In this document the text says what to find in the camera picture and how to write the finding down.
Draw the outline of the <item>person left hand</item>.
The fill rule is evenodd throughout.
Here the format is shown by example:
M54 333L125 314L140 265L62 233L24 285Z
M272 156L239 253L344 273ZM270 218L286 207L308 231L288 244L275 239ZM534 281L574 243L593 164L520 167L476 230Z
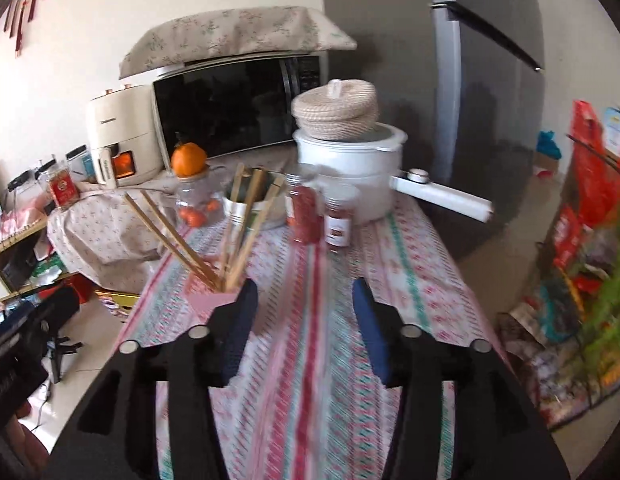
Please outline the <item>person left hand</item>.
M40 479L49 453L40 439L22 425L31 414L31 404L21 408L0 427L0 479Z

